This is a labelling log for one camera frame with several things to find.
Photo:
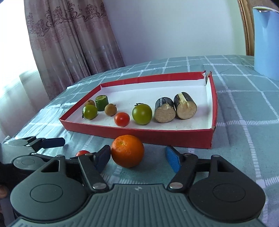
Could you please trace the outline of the red cherry tomato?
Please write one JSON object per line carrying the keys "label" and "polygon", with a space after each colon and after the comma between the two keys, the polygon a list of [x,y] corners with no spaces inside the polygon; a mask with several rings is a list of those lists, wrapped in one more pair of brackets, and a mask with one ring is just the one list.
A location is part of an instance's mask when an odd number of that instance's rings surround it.
{"label": "red cherry tomato", "polygon": [[76,153],[75,156],[81,156],[81,155],[86,155],[86,154],[90,154],[90,152],[87,150],[80,150],[79,152]]}
{"label": "red cherry tomato", "polygon": [[114,117],[114,122],[117,126],[125,127],[130,122],[130,116],[125,112],[117,113]]}

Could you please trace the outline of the small green tomato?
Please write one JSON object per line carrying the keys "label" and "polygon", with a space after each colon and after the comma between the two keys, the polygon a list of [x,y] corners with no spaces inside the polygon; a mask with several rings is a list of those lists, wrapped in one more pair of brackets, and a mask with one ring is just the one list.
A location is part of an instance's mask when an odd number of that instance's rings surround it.
{"label": "small green tomato", "polygon": [[94,105],[86,105],[83,107],[82,110],[82,118],[85,118],[87,120],[92,120],[96,118],[97,113],[98,110]]}

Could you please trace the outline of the orange mandarin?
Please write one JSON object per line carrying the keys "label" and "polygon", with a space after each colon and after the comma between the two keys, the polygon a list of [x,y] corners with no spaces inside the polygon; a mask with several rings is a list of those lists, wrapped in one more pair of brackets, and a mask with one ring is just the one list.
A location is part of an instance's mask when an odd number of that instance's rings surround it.
{"label": "orange mandarin", "polygon": [[111,156],[114,162],[124,168],[139,165],[144,152],[143,143],[132,135],[119,136],[111,144]]}

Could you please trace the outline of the brown longan fruit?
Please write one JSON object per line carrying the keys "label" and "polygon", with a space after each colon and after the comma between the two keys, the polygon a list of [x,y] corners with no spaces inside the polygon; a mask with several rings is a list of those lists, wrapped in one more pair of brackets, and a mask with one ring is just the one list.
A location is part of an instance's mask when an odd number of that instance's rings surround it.
{"label": "brown longan fruit", "polygon": [[93,106],[95,106],[95,102],[94,102],[93,100],[89,99],[89,100],[87,100],[87,101],[85,102],[85,104],[84,104],[84,106],[87,106],[87,105],[93,105]]}
{"label": "brown longan fruit", "polygon": [[114,116],[117,113],[117,107],[114,104],[107,104],[104,112],[107,116]]}

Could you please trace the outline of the green cucumber piece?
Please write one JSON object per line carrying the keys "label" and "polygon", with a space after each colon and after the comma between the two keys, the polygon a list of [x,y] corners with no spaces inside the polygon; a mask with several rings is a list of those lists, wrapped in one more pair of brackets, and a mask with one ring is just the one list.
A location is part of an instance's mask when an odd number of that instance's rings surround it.
{"label": "green cucumber piece", "polygon": [[105,107],[109,104],[108,97],[106,95],[99,95],[95,98],[95,103],[99,112],[104,111]]}

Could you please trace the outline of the large green tomato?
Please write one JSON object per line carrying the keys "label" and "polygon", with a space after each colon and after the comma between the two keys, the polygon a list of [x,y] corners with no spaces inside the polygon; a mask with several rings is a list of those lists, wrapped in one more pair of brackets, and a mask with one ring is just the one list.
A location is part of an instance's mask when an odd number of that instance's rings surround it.
{"label": "large green tomato", "polygon": [[152,119],[152,109],[149,105],[144,103],[136,103],[132,110],[132,117],[136,124],[146,125]]}

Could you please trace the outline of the dark sugarcane piece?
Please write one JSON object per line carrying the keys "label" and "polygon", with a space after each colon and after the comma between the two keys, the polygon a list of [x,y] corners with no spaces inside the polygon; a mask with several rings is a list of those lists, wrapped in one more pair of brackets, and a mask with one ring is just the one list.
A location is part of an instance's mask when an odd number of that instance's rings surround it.
{"label": "dark sugarcane piece", "polygon": [[182,120],[190,119],[196,114],[197,105],[186,92],[175,95],[174,105],[177,116]]}
{"label": "dark sugarcane piece", "polygon": [[161,97],[155,103],[154,117],[159,123],[171,122],[176,116],[172,99]]}

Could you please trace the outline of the red shallow cardboard box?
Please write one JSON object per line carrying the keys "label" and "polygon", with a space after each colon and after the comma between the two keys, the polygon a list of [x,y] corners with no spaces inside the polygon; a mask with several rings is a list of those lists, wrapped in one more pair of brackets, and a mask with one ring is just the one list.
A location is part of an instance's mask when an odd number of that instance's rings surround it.
{"label": "red shallow cardboard box", "polygon": [[[137,103],[155,109],[158,99],[173,99],[181,92],[189,94],[197,105],[196,114],[188,120],[174,118],[160,123],[152,118],[150,123],[139,125],[131,119],[127,126],[120,127],[105,112],[99,112],[92,120],[82,118],[85,103],[99,95],[107,96],[118,112],[131,114]],[[102,83],[66,111],[60,121],[65,129],[88,135],[111,139],[133,135],[143,143],[210,149],[217,123],[217,93],[213,76],[208,72],[179,72]]]}

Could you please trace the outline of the checked teal tablecloth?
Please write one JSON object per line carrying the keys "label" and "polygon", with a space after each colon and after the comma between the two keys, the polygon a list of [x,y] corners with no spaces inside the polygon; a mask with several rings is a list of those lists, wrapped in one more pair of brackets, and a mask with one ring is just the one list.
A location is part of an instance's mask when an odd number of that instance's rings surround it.
{"label": "checked teal tablecloth", "polygon": [[94,74],[68,87],[44,105],[15,135],[63,137],[62,148],[42,154],[67,158],[80,150],[98,151],[111,144],[108,138],[66,130],[59,118],[100,83],[174,72],[212,72],[218,113],[211,149],[179,148],[200,158],[219,154],[253,179],[265,191],[261,221],[278,226],[278,82],[254,70],[254,58],[244,55],[209,55],[154,60]]}

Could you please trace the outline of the pink patterned curtain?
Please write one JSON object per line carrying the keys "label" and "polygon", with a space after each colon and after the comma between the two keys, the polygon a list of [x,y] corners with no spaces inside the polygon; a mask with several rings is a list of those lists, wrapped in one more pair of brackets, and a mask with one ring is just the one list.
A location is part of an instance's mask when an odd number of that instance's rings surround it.
{"label": "pink patterned curtain", "polygon": [[50,99],[96,73],[124,66],[103,1],[25,1],[31,49]]}

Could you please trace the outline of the light blue kettle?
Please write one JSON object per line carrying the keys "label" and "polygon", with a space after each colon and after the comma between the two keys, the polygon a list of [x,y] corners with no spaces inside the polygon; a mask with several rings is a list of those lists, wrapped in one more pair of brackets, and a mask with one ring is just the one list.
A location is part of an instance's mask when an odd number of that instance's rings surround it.
{"label": "light blue kettle", "polygon": [[278,11],[256,6],[254,16],[254,70],[278,80]]}

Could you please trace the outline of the gold framed headboard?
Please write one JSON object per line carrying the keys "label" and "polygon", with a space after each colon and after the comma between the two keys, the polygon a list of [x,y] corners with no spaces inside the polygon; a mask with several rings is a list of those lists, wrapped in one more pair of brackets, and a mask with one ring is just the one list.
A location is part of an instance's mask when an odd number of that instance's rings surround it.
{"label": "gold framed headboard", "polygon": [[252,8],[256,6],[269,7],[278,11],[278,1],[270,0],[238,0],[242,17],[246,55],[254,56],[254,16]]}

